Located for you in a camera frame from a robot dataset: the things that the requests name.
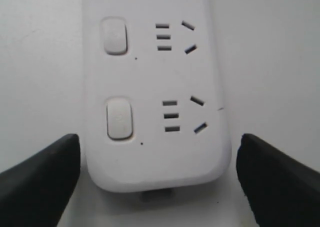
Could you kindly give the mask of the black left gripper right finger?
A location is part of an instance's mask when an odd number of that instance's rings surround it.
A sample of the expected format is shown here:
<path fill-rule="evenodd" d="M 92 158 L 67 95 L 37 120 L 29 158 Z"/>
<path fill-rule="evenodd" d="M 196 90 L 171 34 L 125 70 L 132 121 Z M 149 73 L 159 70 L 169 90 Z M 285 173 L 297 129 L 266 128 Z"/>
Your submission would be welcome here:
<path fill-rule="evenodd" d="M 260 227 L 318 227 L 320 174 L 251 133 L 241 138 L 236 173 Z"/>

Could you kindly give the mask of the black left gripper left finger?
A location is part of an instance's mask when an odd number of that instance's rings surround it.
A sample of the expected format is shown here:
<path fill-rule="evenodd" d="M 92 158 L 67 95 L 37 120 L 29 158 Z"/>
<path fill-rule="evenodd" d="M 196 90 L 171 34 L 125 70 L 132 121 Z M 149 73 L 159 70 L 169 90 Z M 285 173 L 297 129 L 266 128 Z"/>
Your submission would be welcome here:
<path fill-rule="evenodd" d="M 81 173 L 79 136 L 69 133 L 0 174 L 2 227 L 56 227 Z"/>

